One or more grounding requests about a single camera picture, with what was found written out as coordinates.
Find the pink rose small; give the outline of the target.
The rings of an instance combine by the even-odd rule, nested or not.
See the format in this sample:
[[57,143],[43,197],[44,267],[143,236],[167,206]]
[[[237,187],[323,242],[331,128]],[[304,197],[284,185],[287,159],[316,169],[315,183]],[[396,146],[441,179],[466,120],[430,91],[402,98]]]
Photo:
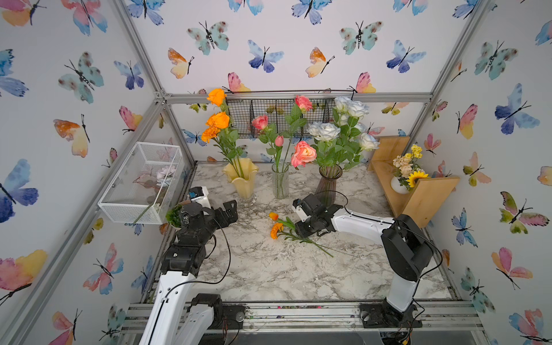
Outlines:
[[275,163],[273,167],[273,172],[275,173],[275,187],[276,187],[277,193],[279,193],[279,190],[280,190],[280,180],[281,180],[280,158],[282,155],[284,141],[285,141],[285,138],[282,135],[278,135],[274,141],[276,154],[275,154]]

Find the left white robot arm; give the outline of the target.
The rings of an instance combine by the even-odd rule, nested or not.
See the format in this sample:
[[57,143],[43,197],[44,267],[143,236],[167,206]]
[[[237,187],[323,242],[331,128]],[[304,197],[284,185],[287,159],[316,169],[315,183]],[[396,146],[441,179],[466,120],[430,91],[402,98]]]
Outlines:
[[217,285],[198,279],[207,258],[206,245],[217,230],[238,221],[237,201],[208,208],[196,201],[182,205],[177,215],[181,229],[164,254],[154,306],[139,343],[199,344],[206,331],[228,330],[229,318],[219,294],[191,295],[196,285]]

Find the pink rose pile top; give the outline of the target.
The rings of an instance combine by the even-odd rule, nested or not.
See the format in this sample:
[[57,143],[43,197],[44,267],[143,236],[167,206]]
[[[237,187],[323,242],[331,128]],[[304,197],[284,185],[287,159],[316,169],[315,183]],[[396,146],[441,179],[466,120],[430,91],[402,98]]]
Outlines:
[[305,141],[300,141],[295,146],[295,152],[291,158],[291,165],[297,170],[300,167],[306,167],[317,158],[316,150]]

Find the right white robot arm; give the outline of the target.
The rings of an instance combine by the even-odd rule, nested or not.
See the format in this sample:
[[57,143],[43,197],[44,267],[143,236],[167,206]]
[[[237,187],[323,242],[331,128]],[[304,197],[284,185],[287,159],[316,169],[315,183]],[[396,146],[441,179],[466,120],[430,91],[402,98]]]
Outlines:
[[401,214],[382,218],[355,213],[338,204],[326,206],[313,194],[293,201],[293,208],[300,219],[295,228],[301,239],[341,232],[383,246],[394,272],[384,305],[398,313],[405,313],[412,306],[419,281],[434,251],[411,217]]

